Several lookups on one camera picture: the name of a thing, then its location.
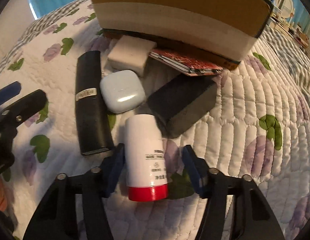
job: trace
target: cardboard box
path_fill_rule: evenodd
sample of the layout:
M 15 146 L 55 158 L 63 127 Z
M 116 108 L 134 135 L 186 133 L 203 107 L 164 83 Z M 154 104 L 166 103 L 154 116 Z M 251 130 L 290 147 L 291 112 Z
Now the cardboard box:
M 92 0 L 102 28 L 166 38 L 235 69 L 260 36 L 270 0 Z

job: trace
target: black object on box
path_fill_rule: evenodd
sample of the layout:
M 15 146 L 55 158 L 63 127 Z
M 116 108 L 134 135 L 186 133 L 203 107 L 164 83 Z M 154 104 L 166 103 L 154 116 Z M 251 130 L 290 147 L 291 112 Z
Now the black object on box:
M 114 147 L 107 106 L 99 89 L 100 54 L 100 51 L 86 52 L 77 62 L 75 114 L 82 155 L 106 152 Z
M 158 126 L 168 138 L 176 138 L 216 104 L 217 85 L 209 76 L 180 74 L 147 100 Z

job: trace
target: red bottle cap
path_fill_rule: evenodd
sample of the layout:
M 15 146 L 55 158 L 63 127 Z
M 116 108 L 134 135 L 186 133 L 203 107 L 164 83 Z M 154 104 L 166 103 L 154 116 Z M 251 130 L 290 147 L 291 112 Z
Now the red bottle cap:
M 128 187 L 128 198 L 132 201 L 154 201 L 167 198 L 167 196 L 167 184 L 152 187 Z

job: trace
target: orange object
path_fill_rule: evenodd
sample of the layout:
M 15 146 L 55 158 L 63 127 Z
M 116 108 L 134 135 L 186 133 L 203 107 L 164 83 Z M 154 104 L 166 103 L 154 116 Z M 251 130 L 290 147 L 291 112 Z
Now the orange object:
M 0 178 L 0 211 L 5 211 L 7 208 L 7 198 L 5 196 L 3 181 Z

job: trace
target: bottle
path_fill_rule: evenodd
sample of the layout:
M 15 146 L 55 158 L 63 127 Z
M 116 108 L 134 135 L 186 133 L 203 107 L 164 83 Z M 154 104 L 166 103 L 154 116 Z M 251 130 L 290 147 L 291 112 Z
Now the bottle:
M 138 114 L 126 120 L 125 160 L 130 200 L 145 202 L 167 197 L 162 135 L 153 115 Z

